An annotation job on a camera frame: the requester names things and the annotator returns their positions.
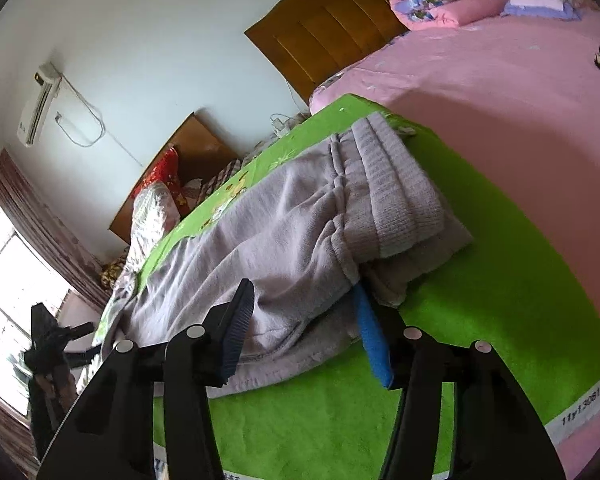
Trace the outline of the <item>lavender fleece pants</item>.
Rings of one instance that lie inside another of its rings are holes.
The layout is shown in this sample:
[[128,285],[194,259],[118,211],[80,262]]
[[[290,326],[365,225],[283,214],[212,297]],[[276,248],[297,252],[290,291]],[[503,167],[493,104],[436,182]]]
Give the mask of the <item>lavender fleece pants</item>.
[[168,341],[249,280],[253,315],[220,395],[264,388],[358,338],[351,290],[361,278],[395,307],[410,281],[470,242],[400,136],[373,113],[284,162],[210,228],[177,242],[144,286],[114,300],[107,336]]

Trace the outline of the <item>folded lavender cloth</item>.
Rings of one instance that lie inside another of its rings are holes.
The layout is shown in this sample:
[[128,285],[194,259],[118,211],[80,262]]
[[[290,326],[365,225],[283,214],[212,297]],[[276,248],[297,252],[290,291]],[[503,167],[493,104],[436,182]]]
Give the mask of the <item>folded lavender cloth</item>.
[[502,15],[580,21],[582,0],[508,0]]

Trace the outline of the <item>pink bed sheet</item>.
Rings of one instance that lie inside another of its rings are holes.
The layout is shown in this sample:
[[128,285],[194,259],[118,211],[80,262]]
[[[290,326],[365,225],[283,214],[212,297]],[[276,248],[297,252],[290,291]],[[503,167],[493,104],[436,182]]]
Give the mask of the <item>pink bed sheet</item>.
[[412,290],[408,322],[494,345],[568,478],[600,446],[600,13],[397,36],[318,87],[319,118],[380,105],[471,234]]

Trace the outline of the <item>dark red curtain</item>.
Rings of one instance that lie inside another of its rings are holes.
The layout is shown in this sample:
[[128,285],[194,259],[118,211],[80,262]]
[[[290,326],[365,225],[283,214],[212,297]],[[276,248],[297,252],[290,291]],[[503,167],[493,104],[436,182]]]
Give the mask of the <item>dark red curtain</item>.
[[68,292],[102,312],[102,265],[50,210],[8,151],[0,152],[0,445],[28,478],[38,470],[27,421],[30,307],[56,310]]

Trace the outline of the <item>yellow brown striped cushion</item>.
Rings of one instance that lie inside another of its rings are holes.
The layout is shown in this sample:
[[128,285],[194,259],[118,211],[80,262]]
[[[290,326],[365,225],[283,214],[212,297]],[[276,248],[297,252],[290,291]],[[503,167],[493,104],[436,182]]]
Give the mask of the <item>yellow brown striped cushion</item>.
[[129,248],[125,248],[117,258],[111,260],[102,267],[102,272],[99,273],[99,281],[103,289],[109,290],[110,292],[114,290],[114,284],[116,284],[116,281],[120,278],[128,255]]

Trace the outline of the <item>pale pink patterned quilt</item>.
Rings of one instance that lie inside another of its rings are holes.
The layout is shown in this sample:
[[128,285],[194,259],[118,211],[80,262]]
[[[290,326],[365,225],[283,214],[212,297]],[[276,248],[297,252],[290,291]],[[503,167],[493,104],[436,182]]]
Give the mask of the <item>pale pink patterned quilt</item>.
[[178,207],[164,183],[152,182],[134,198],[129,251],[93,339],[103,354],[110,351],[122,311],[135,296],[144,263],[160,240],[180,221]]

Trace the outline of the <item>plaid checked bed sheet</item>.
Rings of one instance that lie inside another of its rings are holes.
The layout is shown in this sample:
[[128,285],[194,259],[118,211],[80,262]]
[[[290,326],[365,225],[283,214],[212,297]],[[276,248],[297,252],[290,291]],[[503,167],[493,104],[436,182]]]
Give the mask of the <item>plaid checked bed sheet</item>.
[[241,169],[242,160],[234,159],[208,179],[196,178],[188,181],[182,187],[188,208],[195,209]]

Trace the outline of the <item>red patterned pillow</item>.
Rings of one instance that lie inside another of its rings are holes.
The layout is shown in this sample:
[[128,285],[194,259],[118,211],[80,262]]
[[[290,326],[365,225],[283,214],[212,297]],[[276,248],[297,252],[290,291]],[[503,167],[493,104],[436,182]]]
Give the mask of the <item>red patterned pillow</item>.
[[174,145],[170,145],[158,157],[155,165],[149,169],[148,174],[145,174],[140,183],[134,188],[132,197],[136,198],[148,185],[161,182],[168,188],[180,216],[182,218],[187,216],[190,213],[190,208],[183,193],[180,175],[178,174],[179,163],[178,150]]

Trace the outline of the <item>dark wooden headboard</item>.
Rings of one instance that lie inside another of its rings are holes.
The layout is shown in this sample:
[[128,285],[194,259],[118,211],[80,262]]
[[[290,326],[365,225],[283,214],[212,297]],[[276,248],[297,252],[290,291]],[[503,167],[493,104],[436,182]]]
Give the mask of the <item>dark wooden headboard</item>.
[[245,35],[306,101],[328,77],[404,32],[389,0],[280,0]]

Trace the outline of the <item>white air conditioner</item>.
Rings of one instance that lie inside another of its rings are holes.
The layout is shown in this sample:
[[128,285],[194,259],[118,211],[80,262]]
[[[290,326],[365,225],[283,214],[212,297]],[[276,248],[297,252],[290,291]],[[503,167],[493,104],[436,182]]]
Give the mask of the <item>white air conditioner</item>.
[[61,79],[61,73],[51,62],[38,66],[33,75],[32,91],[24,104],[17,129],[19,141],[27,148],[34,144],[35,138],[42,131]]

